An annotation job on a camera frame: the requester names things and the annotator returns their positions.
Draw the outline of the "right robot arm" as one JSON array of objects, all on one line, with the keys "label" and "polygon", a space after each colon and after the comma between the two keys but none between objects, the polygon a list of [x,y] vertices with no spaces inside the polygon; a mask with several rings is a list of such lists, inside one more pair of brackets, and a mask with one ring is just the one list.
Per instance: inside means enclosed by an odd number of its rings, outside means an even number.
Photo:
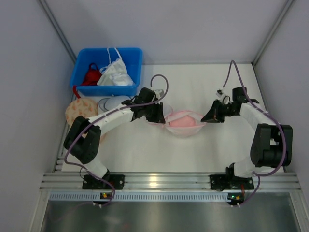
[{"label": "right robot arm", "polygon": [[249,157],[226,167],[228,179],[250,178],[268,168],[287,167],[292,161],[292,127],[272,119],[260,108],[258,100],[247,98],[245,91],[246,88],[234,88],[229,97],[218,90],[218,99],[201,119],[206,123],[223,123],[226,117],[241,116],[255,132]]}]

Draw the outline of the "pink bra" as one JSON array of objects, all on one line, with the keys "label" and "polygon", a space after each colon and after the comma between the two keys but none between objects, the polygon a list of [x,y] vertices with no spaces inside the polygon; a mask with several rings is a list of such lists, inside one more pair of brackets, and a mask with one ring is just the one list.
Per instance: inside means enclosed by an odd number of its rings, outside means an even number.
[{"label": "pink bra", "polygon": [[181,118],[170,121],[171,127],[193,127],[196,125],[196,120],[191,116],[183,116]]}]

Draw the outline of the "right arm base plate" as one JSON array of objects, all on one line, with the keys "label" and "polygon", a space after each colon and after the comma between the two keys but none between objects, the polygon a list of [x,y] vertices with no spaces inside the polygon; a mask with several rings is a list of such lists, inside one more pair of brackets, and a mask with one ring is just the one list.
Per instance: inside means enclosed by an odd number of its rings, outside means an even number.
[{"label": "right arm base plate", "polygon": [[211,189],[224,190],[254,190],[252,178],[235,177],[227,174],[212,174],[209,176]]}]

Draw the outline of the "pink-trimmed mesh laundry bag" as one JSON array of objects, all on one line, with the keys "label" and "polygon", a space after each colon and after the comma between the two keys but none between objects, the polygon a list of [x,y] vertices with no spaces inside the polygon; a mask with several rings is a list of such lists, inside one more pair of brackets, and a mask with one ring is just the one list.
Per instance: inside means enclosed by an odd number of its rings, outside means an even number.
[{"label": "pink-trimmed mesh laundry bag", "polygon": [[[205,125],[206,123],[200,122],[202,119],[202,115],[189,110],[182,110],[182,111],[174,111],[170,105],[163,106],[163,114],[165,118],[165,124],[158,124],[158,123],[151,123],[148,122],[150,125],[161,125],[163,128],[168,130],[175,136],[179,137],[189,137],[197,134]],[[171,127],[169,125],[170,121],[181,118],[183,116],[191,116],[196,120],[196,125],[193,127]]]}]

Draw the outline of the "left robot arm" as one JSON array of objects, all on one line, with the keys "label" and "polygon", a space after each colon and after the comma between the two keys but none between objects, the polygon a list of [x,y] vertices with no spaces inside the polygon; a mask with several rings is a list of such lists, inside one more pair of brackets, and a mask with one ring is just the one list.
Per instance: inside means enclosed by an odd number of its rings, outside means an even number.
[{"label": "left robot arm", "polygon": [[115,108],[90,118],[78,116],[64,141],[67,150],[65,163],[80,166],[96,179],[107,181],[109,172],[100,158],[98,149],[101,137],[116,127],[141,117],[157,124],[165,124],[162,90],[142,88],[137,96],[121,102]]}]

